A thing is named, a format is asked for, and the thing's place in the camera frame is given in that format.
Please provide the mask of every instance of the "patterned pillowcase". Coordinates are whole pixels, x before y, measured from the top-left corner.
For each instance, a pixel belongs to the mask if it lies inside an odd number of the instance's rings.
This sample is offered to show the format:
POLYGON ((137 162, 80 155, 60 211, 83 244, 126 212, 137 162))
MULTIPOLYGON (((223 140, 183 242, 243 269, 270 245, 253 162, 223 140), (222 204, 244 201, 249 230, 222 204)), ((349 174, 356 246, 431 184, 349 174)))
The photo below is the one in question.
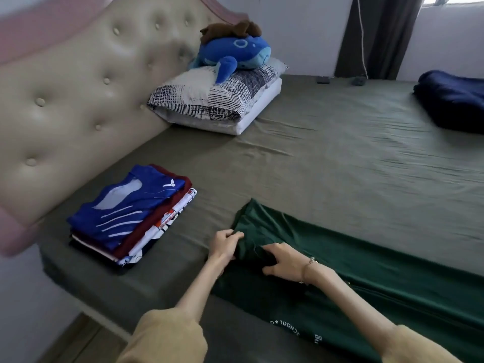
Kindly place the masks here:
POLYGON ((237 121, 287 68, 285 63, 270 58, 264 66, 237 70, 217 85, 215 67, 192 69, 158 87, 148 106, 155 112, 161 107, 198 119, 237 121))

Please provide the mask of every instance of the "blue plush toy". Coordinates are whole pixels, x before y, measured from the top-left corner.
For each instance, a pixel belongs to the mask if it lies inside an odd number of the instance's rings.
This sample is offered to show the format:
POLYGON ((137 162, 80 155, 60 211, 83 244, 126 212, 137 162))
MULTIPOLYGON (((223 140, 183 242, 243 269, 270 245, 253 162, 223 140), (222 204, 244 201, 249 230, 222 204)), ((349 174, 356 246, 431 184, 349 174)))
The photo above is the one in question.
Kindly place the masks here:
POLYGON ((263 66, 270 57, 269 44, 262 37, 217 38, 200 46, 197 58, 190 64, 218 68, 216 84, 223 83, 237 68, 256 69, 263 66))

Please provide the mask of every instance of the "bracelet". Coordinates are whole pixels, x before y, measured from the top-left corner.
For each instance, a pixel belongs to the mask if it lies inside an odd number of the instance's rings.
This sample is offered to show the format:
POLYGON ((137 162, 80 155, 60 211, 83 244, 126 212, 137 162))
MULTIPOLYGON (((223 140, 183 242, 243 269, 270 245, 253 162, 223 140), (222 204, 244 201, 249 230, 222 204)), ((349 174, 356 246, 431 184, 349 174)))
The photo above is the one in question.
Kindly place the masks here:
POLYGON ((302 275, 301 275, 302 280, 299 282, 300 284, 306 284, 306 285, 308 285, 308 284, 307 284, 307 283, 304 281, 304 274, 306 273, 306 269, 307 269, 307 267, 308 267, 309 265, 311 265, 313 262, 318 263, 316 260, 314 260, 314 256, 311 256, 311 257, 309 258, 309 262, 308 262, 308 263, 307 263, 307 264, 306 264, 306 265, 303 267, 303 272, 302 272, 302 275))

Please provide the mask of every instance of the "navy blue blanket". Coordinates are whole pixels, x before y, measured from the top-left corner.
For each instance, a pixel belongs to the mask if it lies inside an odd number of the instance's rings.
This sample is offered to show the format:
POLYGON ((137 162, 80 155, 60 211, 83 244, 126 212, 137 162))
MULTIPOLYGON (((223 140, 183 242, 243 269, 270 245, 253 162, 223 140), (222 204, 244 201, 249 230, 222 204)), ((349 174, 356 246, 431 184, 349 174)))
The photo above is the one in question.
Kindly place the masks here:
POLYGON ((484 79, 432 70, 413 90, 437 126, 484 134, 484 79))

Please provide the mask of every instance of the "dark green t-shirt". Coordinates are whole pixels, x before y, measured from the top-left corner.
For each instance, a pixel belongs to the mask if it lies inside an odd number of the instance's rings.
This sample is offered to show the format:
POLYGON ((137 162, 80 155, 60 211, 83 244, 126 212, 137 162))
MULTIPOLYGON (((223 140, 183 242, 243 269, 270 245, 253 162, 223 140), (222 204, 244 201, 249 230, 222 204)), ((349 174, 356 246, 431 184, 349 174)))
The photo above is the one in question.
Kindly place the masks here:
POLYGON ((392 322, 465 363, 484 361, 484 278, 297 220, 251 200, 234 229, 245 233, 213 293, 294 335, 380 361, 349 319, 312 286, 265 276, 261 245, 287 242, 333 268, 392 322))

